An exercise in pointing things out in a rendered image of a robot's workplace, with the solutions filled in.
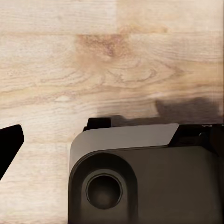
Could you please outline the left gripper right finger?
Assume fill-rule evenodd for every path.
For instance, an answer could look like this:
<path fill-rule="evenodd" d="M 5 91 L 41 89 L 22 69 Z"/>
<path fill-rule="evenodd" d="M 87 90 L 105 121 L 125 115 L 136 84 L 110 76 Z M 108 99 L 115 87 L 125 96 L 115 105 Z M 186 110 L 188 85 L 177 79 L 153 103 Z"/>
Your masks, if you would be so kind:
<path fill-rule="evenodd" d="M 224 125 L 213 124 L 209 141 L 224 161 Z"/>

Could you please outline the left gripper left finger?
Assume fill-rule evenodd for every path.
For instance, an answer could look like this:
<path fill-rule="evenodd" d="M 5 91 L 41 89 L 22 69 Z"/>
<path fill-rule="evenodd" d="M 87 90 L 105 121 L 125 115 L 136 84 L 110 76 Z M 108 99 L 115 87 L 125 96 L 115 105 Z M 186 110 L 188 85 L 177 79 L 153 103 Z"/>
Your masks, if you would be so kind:
<path fill-rule="evenodd" d="M 24 142 L 20 124 L 0 129 L 0 180 Z"/>

